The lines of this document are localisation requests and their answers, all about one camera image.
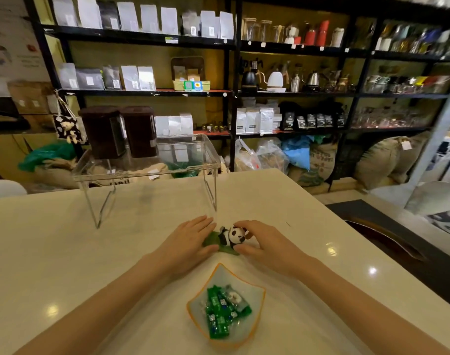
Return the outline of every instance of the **red thermos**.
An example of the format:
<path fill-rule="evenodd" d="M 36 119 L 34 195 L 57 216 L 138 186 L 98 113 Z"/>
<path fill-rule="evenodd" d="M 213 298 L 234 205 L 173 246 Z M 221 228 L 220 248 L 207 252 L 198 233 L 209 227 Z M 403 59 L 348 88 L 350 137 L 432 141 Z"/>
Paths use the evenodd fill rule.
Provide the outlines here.
<path fill-rule="evenodd" d="M 317 36 L 316 46 L 325 46 L 328 29 L 329 29 L 329 21 L 325 20 L 320 24 L 319 35 Z"/>
<path fill-rule="evenodd" d="M 316 36 L 315 27 L 311 26 L 310 30 L 305 34 L 304 45 L 305 46 L 314 46 L 315 45 L 315 36 Z"/>

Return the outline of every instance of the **tabletop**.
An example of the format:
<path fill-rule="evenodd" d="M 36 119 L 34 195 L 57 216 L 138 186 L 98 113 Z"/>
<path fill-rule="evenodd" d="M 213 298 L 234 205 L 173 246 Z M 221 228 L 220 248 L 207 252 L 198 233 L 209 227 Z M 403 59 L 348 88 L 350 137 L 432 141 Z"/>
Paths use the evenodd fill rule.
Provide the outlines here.
<path fill-rule="evenodd" d="M 98 201 L 108 187 L 91 189 Z M 181 222 L 276 226 L 361 290 L 450 348 L 450 305 L 276 169 L 222 174 L 215 213 L 200 178 L 117 186 L 97 230 L 80 190 L 0 199 L 0 355 L 8 355 L 154 250 Z M 237 354 L 371 354 L 304 285 L 218 253 L 146 296 L 101 354 L 214 354 L 186 302 L 217 263 L 267 289 L 254 337 Z"/>

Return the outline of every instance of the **frosted glass bowl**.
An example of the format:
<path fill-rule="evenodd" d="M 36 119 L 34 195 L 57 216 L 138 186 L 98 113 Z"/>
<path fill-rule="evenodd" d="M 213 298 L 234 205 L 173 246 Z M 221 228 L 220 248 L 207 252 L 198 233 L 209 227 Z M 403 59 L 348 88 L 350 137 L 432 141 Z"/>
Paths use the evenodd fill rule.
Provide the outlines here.
<path fill-rule="evenodd" d="M 210 339 L 207 325 L 207 318 L 204 310 L 204 302 L 207 301 L 207 288 L 214 285 L 223 287 L 230 284 L 252 308 L 252 313 L 240 319 L 237 324 L 230 327 L 230 335 L 224 339 Z M 260 320 L 261 310 L 263 309 L 266 289 L 250 284 L 245 280 L 228 270 L 222 263 L 217 264 L 212 275 L 200 290 L 200 292 L 187 303 L 187 311 L 190 318 L 200 330 L 200 332 L 209 339 L 214 345 L 239 347 L 243 345 L 256 330 Z"/>

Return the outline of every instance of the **panda figurine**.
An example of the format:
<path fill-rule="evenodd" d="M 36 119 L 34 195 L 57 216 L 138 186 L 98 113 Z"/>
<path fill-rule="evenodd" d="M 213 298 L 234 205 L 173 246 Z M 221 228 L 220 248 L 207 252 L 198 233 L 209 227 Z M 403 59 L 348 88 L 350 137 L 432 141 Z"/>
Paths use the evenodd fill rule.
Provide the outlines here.
<path fill-rule="evenodd" d="M 245 228 L 231 227 L 229 230 L 225 227 L 220 228 L 220 244 L 224 247 L 233 247 L 237 244 L 242 244 L 245 241 L 247 230 Z"/>

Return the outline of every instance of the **shelving unit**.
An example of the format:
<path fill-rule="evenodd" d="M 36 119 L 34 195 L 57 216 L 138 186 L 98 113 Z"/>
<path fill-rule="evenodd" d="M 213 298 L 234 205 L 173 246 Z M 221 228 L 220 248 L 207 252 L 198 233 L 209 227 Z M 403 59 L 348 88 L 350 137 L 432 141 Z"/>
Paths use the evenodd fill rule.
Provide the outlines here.
<path fill-rule="evenodd" d="M 430 23 L 434 25 L 442 25 L 450 27 L 450 10 L 435 8 L 429 5 L 413 4 L 410 2 L 399 0 L 225 0 L 225 11 L 231 12 L 232 1 L 234 1 L 235 39 L 220 40 L 202 37 L 177 36 L 177 35 L 157 35 L 147 33 L 136 33 L 115 30 L 97 30 L 86 29 L 82 27 L 67 27 L 58 25 L 45 25 L 39 21 L 33 0 L 24 0 L 30 21 L 33 25 L 35 35 L 39 42 L 40 50 L 43 54 L 51 82 L 56 89 L 60 90 L 60 95 L 75 95 L 81 108 L 86 106 L 86 96 L 175 96 L 175 97 L 222 97 L 223 99 L 223 122 L 227 124 L 228 109 L 231 107 L 231 131 L 216 133 L 207 133 L 210 139 L 229 140 L 230 141 L 230 169 L 234 168 L 234 152 L 235 142 L 238 138 L 258 138 L 258 137 L 292 137 L 297 134 L 337 134 L 340 136 L 339 147 L 336 155 L 335 170 L 332 173 L 330 183 L 340 177 L 339 170 L 344 164 L 340 159 L 342 149 L 345 146 L 347 136 L 353 133 L 413 133 L 431 129 L 428 127 L 413 128 L 393 128 L 393 129 L 352 129 L 350 125 L 356 114 L 358 101 L 364 98 L 409 98 L 413 102 L 418 99 L 439 100 L 439 112 L 444 106 L 445 101 L 450 96 L 450 90 L 446 94 L 370 94 L 364 93 L 364 82 L 368 76 L 370 63 L 373 60 L 395 60 L 405 62 L 423 62 L 426 64 L 422 76 L 429 75 L 433 66 L 439 62 L 450 62 L 450 57 L 439 57 L 432 55 L 419 55 L 411 53 L 394 53 L 373 51 L 376 47 L 379 35 L 384 27 L 385 20 L 395 20 L 398 22 L 410 23 Z M 240 38 L 243 18 L 243 3 L 260 3 L 270 5 L 281 5 L 292 8 L 301 8 L 316 11 L 328 11 L 338 14 L 349 15 L 349 22 L 345 30 L 342 47 L 316 47 L 291 45 L 273 42 L 257 42 L 243 41 Z M 49 0 L 51 12 L 53 12 L 52 1 Z M 368 50 L 352 49 L 349 47 L 350 40 L 356 31 L 355 23 L 358 17 L 376 18 L 376 27 L 371 38 Z M 56 37 L 60 40 L 62 51 L 66 62 L 73 62 L 72 54 L 69 48 L 69 41 L 90 41 L 90 42 L 106 42 L 121 44 L 137 44 L 137 45 L 155 45 L 164 47 L 181 47 L 181 48 L 200 48 L 200 49 L 217 49 L 224 52 L 224 84 L 221 90 L 211 90 L 210 92 L 177 92 L 172 89 L 158 89 L 157 91 L 110 91 L 110 90 L 67 90 L 61 89 L 60 82 L 56 73 L 54 62 L 48 48 L 45 35 Z M 240 54 L 256 53 L 256 54 L 285 54 L 285 55 L 303 55 L 303 56 L 320 56 L 338 58 L 338 69 L 341 70 L 346 59 L 359 58 L 363 59 L 363 67 L 360 73 L 358 84 L 354 93 L 273 93 L 258 92 L 250 94 L 242 92 L 239 88 L 239 70 L 240 70 Z M 233 79 L 229 79 L 230 57 L 233 57 Z M 273 134 L 236 134 L 236 109 L 241 106 L 241 98 L 247 96 L 269 97 L 269 98 L 351 98 L 351 106 L 348 112 L 346 125 L 343 128 L 319 128 L 306 131 L 276 131 Z"/>

